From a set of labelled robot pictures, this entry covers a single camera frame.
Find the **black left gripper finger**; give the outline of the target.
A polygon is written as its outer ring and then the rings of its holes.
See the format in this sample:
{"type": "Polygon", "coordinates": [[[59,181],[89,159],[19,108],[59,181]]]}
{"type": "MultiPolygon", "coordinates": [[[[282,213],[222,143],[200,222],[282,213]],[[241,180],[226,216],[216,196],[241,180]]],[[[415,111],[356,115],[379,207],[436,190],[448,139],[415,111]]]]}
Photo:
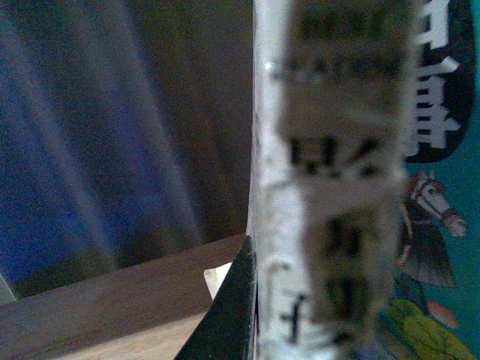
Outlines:
{"type": "Polygon", "coordinates": [[[175,357],[252,359],[256,305],[257,260],[253,240],[247,235],[211,307],[175,357]]]}

